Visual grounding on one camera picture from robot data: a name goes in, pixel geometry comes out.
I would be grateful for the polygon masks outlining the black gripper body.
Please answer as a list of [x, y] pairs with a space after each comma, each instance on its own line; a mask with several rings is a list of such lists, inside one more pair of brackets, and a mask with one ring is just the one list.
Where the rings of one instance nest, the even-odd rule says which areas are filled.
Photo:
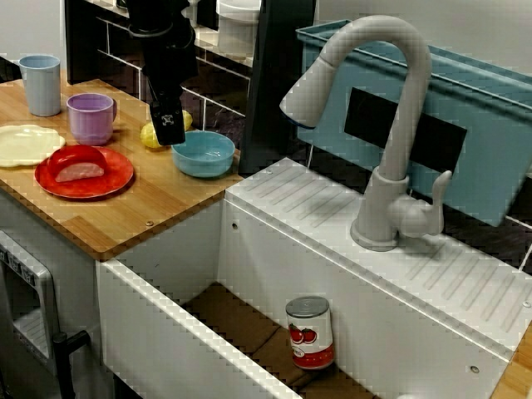
[[153, 99], [163, 107], [177, 107], [182, 84], [198, 74], [195, 30], [174, 24], [140, 39]]

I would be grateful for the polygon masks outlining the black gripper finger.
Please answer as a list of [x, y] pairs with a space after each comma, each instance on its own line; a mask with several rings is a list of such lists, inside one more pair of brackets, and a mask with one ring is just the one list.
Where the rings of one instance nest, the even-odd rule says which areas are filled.
[[184, 117], [180, 107], [151, 103], [150, 116], [160, 145], [178, 145], [185, 142]]

